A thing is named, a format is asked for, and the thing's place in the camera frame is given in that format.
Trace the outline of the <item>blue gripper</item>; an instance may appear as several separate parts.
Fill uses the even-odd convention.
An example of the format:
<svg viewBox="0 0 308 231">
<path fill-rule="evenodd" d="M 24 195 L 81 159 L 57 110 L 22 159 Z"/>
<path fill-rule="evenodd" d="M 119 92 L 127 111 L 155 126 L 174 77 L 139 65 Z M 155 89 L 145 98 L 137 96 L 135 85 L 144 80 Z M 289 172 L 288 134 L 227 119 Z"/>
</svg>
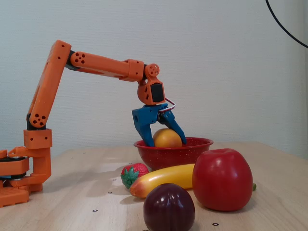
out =
<svg viewBox="0 0 308 231">
<path fill-rule="evenodd" d="M 160 113 L 160 110 L 166 109 L 167 103 L 159 105 L 144 105 L 140 109 L 132 111 L 135 128 L 140 134 L 144 143 L 149 147 L 154 147 L 154 140 L 151 132 L 151 124 L 157 121 L 175 131 L 181 138 L 183 144 L 187 144 L 185 134 L 175 120 L 172 111 Z"/>
</svg>

